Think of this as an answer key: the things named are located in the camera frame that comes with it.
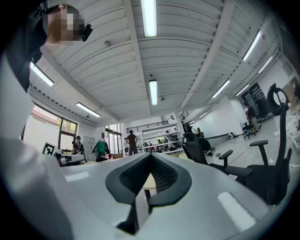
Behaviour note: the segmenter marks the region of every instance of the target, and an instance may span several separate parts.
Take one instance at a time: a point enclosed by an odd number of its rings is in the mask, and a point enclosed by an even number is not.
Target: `brown shirt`
[[[129,145],[135,145],[135,139],[136,139],[136,136],[134,134],[128,135],[127,140],[129,142]]]

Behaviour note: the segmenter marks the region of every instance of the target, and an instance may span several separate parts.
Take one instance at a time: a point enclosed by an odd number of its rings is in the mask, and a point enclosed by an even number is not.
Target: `white round object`
[[[228,138],[229,138],[229,139],[233,139],[233,138],[234,138],[234,134],[233,134],[233,133],[229,133],[229,134],[228,134]]]

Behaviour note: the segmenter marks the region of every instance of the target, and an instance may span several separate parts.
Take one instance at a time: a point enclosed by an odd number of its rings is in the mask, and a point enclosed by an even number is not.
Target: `white shelving rack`
[[[149,136],[149,137],[145,136],[146,133],[157,131],[157,130],[161,130],[161,131],[164,131],[164,132],[169,131],[169,133],[165,133],[165,134],[155,134],[155,133],[153,133],[153,136]],[[157,145],[152,145],[152,146],[144,147],[146,139],[163,137],[163,136],[168,136],[168,135],[173,135],[173,134],[178,135],[178,140],[179,140],[179,143],[181,145],[180,132],[179,132],[179,128],[177,126],[177,123],[165,124],[165,125],[161,125],[161,126],[158,126],[158,127],[152,127],[152,128],[147,128],[147,129],[141,130],[141,138],[142,138],[142,143],[143,143],[142,144],[142,150],[143,150],[143,152],[144,152],[144,149],[149,149],[149,148],[155,148],[155,147],[159,147],[159,146],[169,145],[171,143],[177,143],[178,141],[174,141],[174,142],[166,142],[166,143],[162,143],[162,144],[157,144]],[[174,153],[174,152],[179,152],[179,151],[183,151],[183,148],[181,147],[181,148],[178,148],[176,150],[165,151],[165,152],[162,152],[162,153],[168,154],[168,153]]]

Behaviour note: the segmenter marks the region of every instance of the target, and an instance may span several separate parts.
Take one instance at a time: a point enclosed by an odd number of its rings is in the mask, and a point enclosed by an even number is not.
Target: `person wearing headset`
[[[40,47],[67,41],[86,41],[92,32],[90,24],[84,27],[84,20],[73,6],[60,4],[46,7],[45,0],[38,2],[39,6],[22,21],[4,49],[16,78],[27,92],[30,86],[30,65],[40,60]]]

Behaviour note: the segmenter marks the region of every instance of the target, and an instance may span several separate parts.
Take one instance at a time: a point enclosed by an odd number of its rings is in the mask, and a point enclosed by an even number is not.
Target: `seated person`
[[[202,151],[203,152],[207,152],[208,156],[212,156],[211,151],[213,151],[215,148],[211,147],[209,141],[207,141],[206,139],[203,139],[203,138],[199,137],[198,138],[198,142],[199,142],[199,145],[202,148]]]

